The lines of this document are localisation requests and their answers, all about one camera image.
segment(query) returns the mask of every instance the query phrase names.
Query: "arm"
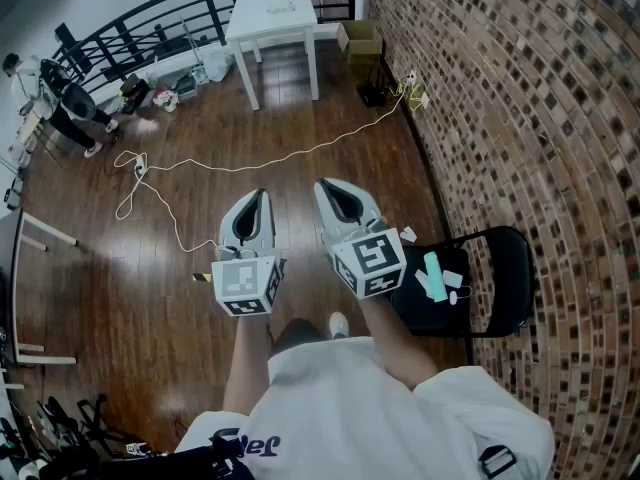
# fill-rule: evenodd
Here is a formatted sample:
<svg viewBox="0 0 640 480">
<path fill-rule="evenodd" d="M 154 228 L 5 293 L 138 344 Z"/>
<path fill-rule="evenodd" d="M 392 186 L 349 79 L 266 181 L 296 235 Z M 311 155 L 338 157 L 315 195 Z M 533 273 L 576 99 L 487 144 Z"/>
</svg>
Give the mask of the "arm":
<svg viewBox="0 0 640 480">
<path fill-rule="evenodd" d="M 223 411 L 249 416 L 269 387 L 267 361 L 271 339 L 267 332 L 268 322 L 268 316 L 238 318 Z"/>
<path fill-rule="evenodd" d="M 435 363 L 383 296 L 359 301 L 387 373 L 409 389 L 438 373 Z"/>
</svg>

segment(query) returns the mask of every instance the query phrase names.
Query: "plastic bag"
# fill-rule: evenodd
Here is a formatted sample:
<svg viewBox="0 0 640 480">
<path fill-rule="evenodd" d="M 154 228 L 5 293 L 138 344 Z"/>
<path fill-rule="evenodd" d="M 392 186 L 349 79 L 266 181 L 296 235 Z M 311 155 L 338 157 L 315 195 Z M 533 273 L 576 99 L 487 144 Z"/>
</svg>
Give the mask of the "plastic bag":
<svg viewBox="0 0 640 480">
<path fill-rule="evenodd" d="M 153 66 L 151 66 L 151 70 L 147 71 L 144 75 L 144 79 L 149 86 L 149 89 L 155 91 L 158 87 L 158 56 L 156 55 L 153 59 Z"/>
<path fill-rule="evenodd" d="M 214 82 L 222 81 L 229 72 L 231 64 L 233 64 L 233 57 L 220 50 L 211 52 L 204 58 L 204 69 L 207 72 L 209 80 L 213 80 Z"/>
</svg>

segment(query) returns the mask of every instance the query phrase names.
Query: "white t-shirt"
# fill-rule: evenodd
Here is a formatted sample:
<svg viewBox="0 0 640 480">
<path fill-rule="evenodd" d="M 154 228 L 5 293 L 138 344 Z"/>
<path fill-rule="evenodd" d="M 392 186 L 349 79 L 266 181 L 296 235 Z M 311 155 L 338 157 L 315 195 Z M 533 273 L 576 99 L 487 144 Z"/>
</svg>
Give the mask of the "white t-shirt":
<svg viewBox="0 0 640 480">
<path fill-rule="evenodd" d="M 480 367 L 446 370 L 413 391 L 389 376 L 371 338 L 309 343 L 269 361 L 270 386 L 250 416 L 206 412 L 176 452 L 239 429 L 242 462 L 258 479 L 485 478 L 491 445 L 517 457 L 509 476 L 543 479 L 551 426 Z"/>
<path fill-rule="evenodd" d="M 58 98 L 47 84 L 40 82 L 40 59 L 33 56 L 22 61 L 11 79 L 11 94 L 18 108 L 33 101 L 35 114 L 43 119 L 50 119 L 58 106 Z"/>
</svg>

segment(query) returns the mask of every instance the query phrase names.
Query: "cardboard box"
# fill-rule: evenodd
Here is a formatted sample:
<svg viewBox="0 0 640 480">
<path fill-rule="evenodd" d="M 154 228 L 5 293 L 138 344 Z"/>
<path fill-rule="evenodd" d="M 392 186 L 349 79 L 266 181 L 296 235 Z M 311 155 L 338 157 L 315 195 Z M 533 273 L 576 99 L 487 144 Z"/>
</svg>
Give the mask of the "cardboard box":
<svg viewBox="0 0 640 480">
<path fill-rule="evenodd" d="M 343 21 L 338 28 L 338 44 L 347 53 L 350 65 L 380 62 L 382 36 L 372 21 Z"/>
</svg>

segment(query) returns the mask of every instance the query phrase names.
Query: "fiducial marker cube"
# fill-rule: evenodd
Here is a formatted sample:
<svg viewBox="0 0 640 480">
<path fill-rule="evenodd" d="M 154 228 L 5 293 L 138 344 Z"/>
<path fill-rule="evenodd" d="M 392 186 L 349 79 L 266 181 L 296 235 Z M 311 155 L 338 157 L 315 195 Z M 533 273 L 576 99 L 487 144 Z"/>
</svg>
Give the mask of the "fiducial marker cube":
<svg viewBox="0 0 640 480">
<path fill-rule="evenodd" d="M 214 261 L 213 292 L 231 316 L 271 313 L 282 272 L 275 256 Z"/>
<path fill-rule="evenodd" d="M 358 299 L 398 288 L 407 268 L 395 229 L 338 243 L 332 248 L 332 260 L 334 270 Z"/>
</svg>

